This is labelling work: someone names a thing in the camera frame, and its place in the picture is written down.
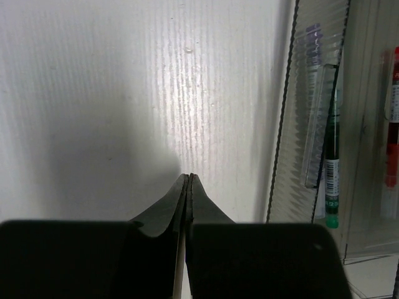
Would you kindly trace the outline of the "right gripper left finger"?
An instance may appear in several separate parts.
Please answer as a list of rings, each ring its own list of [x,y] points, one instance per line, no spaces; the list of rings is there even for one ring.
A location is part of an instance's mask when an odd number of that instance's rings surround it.
[[[189,177],[129,221],[1,224],[2,298],[179,298]]]

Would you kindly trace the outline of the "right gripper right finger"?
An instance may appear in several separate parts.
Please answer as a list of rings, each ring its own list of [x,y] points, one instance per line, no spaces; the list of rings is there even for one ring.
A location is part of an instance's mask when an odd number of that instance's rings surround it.
[[[316,224],[232,221],[195,174],[187,189],[186,265],[193,298],[350,298],[331,234]]]

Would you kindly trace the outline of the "clear plastic drawer organizer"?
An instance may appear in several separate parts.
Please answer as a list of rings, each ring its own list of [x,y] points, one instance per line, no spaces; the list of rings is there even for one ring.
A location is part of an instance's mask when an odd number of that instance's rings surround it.
[[[322,26],[316,165],[305,175],[307,27]],[[330,229],[344,260],[398,254],[398,218],[382,216],[397,1],[297,1],[274,161],[268,223],[325,227],[325,133],[340,90],[339,227]]]

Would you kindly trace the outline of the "green refill pen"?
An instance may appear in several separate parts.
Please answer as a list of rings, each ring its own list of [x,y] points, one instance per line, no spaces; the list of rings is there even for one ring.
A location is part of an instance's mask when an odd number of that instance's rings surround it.
[[[340,90],[336,90],[332,111],[325,133],[325,224],[330,229],[339,227],[340,194]]]

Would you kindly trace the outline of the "red refill pen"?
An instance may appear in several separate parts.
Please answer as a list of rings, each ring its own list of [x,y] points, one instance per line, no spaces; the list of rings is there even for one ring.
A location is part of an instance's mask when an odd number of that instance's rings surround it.
[[[384,218],[398,218],[398,46],[394,51],[389,124],[386,148],[386,194],[381,205]]]

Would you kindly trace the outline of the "dark blue pen refill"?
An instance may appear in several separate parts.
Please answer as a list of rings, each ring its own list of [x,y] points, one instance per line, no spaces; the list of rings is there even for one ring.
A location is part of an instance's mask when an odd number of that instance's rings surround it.
[[[306,28],[306,66],[307,66],[307,105],[309,111],[309,121],[307,127],[307,139],[305,144],[305,175],[313,176],[316,165],[316,131],[319,115],[319,90],[322,70],[319,70],[322,65],[322,41],[323,33],[320,23],[313,24]]]

